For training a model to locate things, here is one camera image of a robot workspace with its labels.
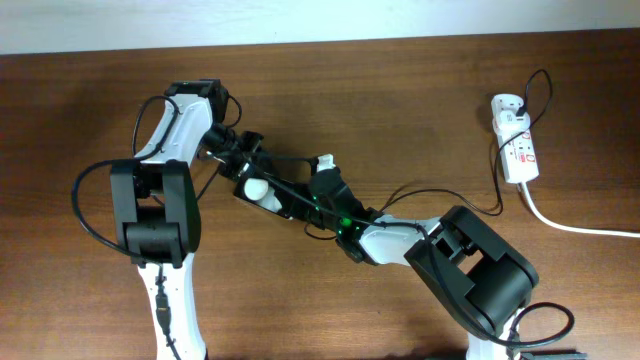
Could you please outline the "black Galaxy smartphone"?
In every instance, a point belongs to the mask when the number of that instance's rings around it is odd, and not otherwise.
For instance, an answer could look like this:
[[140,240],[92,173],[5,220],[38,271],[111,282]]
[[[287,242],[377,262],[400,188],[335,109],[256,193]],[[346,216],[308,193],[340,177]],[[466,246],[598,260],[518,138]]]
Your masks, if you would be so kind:
[[263,178],[243,176],[233,195],[245,203],[287,220],[293,220],[293,196]]

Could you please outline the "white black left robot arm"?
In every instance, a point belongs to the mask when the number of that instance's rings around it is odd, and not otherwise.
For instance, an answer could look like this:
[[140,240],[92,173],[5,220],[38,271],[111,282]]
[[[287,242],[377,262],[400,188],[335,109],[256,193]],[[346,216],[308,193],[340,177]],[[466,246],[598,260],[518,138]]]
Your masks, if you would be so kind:
[[202,234],[190,167],[206,150],[217,173],[238,181],[248,145],[225,124],[232,97],[218,79],[174,82],[160,95],[164,114],[133,159],[110,171],[116,236],[149,299],[159,359],[206,359],[193,290]]

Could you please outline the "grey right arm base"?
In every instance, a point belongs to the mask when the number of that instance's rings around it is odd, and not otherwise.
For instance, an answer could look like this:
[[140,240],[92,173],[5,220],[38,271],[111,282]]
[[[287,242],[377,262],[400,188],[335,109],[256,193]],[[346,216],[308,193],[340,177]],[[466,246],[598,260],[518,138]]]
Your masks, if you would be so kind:
[[522,352],[521,360],[588,360],[588,354],[581,352]]

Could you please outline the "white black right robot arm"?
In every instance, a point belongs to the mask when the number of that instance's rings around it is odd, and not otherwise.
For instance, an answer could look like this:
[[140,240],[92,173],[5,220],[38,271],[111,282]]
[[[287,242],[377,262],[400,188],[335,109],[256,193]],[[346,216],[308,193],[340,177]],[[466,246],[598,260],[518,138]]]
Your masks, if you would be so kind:
[[354,262],[403,265],[416,272],[469,335],[470,359],[516,359],[517,335],[539,277],[533,265],[464,206],[429,220],[365,208],[339,169],[287,184],[294,218],[334,234]]

